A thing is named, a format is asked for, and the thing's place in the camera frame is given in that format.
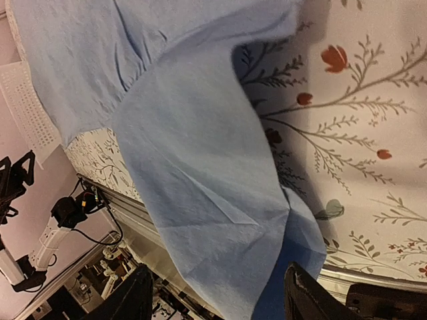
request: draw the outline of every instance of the light blue fabric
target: light blue fabric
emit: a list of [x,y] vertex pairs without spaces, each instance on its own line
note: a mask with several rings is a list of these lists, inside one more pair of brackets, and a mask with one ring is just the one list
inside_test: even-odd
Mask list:
[[284,319],[284,271],[325,248],[278,183],[232,51],[285,37],[298,0],[14,0],[40,100],[67,144],[112,125],[184,279],[225,319]]

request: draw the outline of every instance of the leaf pattern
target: leaf pattern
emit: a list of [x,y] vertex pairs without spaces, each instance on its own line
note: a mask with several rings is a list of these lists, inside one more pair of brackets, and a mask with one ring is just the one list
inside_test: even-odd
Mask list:
[[324,210],[319,211],[316,215],[317,220],[331,220],[344,214],[344,207],[337,199],[329,200]]

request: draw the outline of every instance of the white plastic basket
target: white plastic basket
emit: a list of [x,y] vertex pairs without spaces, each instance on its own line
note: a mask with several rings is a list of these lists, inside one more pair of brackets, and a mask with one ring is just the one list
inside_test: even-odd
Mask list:
[[61,143],[61,136],[41,106],[28,63],[0,66],[0,88],[19,131],[41,167]]

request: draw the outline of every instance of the blue cloth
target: blue cloth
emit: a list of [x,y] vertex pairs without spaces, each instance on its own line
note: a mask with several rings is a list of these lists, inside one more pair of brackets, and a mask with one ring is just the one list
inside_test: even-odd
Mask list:
[[236,79],[236,45],[285,37],[298,0],[14,0],[33,83],[67,144],[112,125],[183,278],[225,319],[284,319],[284,273],[314,277],[316,221],[279,182]]

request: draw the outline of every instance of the red flower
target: red flower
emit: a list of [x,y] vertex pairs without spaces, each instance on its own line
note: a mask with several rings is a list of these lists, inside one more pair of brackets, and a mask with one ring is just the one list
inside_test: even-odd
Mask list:
[[427,276],[427,265],[424,268],[419,268],[418,271]]
[[391,153],[389,152],[389,150],[387,149],[380,149],[376,152],[376,155],[378,156],[378,158],[380,158],[381,160],[387,160],[389,158],[392,157]]
[[333,45],[330,45],[325,51],[323,51],[322,60],[324,63],[329,65],[325,71],[331,73],[339,73],[343,71],[348,64],[347,54],[339,45],[337,45],[336,48]]
[[313,95],[309,93],[301,92],[296,96],[296,102],[298,102],[298,105],[309,105],[312,102],[312,97]]
[[282,137],[280,137],[279,132],[272,128],[268,128],[266,130],[266,137],[267,137],[268,143],[270,144],[270,147],[274,149],[276,148],[275,146],[276,143],[281,143],[283,141]]

